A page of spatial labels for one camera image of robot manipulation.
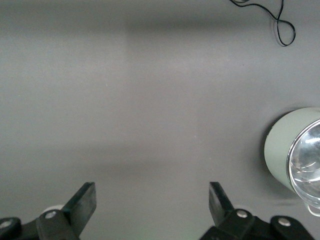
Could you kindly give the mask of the sage green metal pot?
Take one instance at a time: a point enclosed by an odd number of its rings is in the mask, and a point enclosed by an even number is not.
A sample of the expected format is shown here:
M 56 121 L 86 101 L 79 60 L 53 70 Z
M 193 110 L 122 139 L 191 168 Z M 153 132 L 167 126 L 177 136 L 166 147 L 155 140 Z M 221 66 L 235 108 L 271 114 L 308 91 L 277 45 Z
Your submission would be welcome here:
M 291 191 L 293 189 L 288 176 L 288 153 L 298 134 L 317 120 L 320 120 L 320 107 L 297 109 L 282 116 L 266 136 L 264 159 L 267 168 L 275 179 Z

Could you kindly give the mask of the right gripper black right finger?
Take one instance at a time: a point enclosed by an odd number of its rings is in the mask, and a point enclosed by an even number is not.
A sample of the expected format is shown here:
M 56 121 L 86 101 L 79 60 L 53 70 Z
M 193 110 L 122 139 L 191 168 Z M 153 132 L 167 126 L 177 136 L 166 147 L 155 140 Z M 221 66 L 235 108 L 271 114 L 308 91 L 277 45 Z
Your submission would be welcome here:
M 276 215 L 265 222 L 234 208 L 219 182 L 209 183 L 208 206 L 214 225 L 199 240 L 315 240 L 295 218 Z

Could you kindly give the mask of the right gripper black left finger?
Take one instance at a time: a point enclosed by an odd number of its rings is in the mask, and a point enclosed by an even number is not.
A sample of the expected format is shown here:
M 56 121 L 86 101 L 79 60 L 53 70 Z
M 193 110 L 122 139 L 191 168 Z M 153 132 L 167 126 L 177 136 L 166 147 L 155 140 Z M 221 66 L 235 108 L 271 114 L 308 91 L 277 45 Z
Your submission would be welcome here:
M 80 240 L 96 207 L 96 185 L 86 182 L 65 205 L 48 207 L 26 224 L 18 217 L 0 218 L 0 240 Z

